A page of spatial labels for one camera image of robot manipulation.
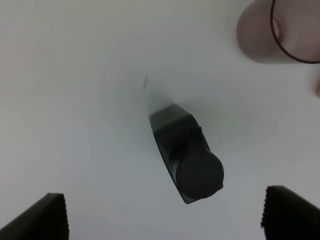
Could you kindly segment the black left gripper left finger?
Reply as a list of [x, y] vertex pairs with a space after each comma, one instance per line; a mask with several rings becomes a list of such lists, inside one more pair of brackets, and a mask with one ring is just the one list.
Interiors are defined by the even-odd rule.
[[68, 240], [69, 223], [65, 196], [47, 193], [0, 229], [2, 240]]

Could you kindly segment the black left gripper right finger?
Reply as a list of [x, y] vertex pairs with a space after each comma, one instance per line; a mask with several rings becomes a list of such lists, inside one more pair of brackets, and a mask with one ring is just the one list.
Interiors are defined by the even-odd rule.
[[320, 209], [290, 189], [266, 189], [261, 228], [267, 240], [318, 240]]

